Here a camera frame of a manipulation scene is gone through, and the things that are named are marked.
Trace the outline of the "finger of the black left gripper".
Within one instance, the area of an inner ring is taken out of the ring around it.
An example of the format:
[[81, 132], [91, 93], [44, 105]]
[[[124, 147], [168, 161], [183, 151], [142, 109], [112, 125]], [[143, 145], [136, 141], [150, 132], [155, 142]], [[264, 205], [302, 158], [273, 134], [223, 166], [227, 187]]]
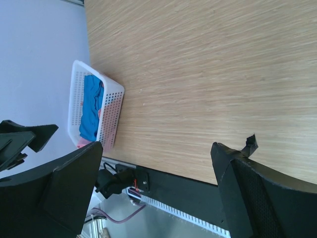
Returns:
[[22, 126], [3, 120], [0, 123], [0, 170], [10, 170], [24, 163], [27, 154], [22, 151], [26, 147], [40, 152], [57, 130], [55, 124]]

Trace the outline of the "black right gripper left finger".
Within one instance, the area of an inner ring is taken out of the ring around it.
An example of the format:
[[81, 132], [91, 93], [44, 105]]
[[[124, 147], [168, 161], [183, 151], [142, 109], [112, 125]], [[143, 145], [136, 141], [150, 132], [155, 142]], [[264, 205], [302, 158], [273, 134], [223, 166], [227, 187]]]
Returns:
[[2, 238], [75, 238], [81, 234], [103, 147], [90, 143], [0, 180]]

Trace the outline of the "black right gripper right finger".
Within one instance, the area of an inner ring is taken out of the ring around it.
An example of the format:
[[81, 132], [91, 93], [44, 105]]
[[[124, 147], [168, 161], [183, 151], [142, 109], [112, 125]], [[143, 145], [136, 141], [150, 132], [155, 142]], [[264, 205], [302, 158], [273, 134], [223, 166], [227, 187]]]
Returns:
[[250, 159], [255, 135], [242, 150], [214, 142], [211, 160], [233, 238], [315, 238], [317, 186]]

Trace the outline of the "blue t shirt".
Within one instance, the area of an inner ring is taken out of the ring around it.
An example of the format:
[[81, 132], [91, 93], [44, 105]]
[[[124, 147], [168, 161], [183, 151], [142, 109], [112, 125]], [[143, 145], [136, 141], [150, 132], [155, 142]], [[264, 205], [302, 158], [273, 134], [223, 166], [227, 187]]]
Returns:
[[82, 105], [80, 136], [89, 141], [96, 141], [99, 127], [99, 111], [103, 105], [104, 86], [94, 75], [84, 77], [84, 99]]

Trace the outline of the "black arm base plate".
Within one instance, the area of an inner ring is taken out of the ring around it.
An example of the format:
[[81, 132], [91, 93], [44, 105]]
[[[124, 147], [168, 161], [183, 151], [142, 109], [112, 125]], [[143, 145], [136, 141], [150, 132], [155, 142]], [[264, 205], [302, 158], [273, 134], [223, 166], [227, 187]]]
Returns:
[[228, 230], [217, 185], [137, 166], [149, 176], [143, 194], [172, 208]]

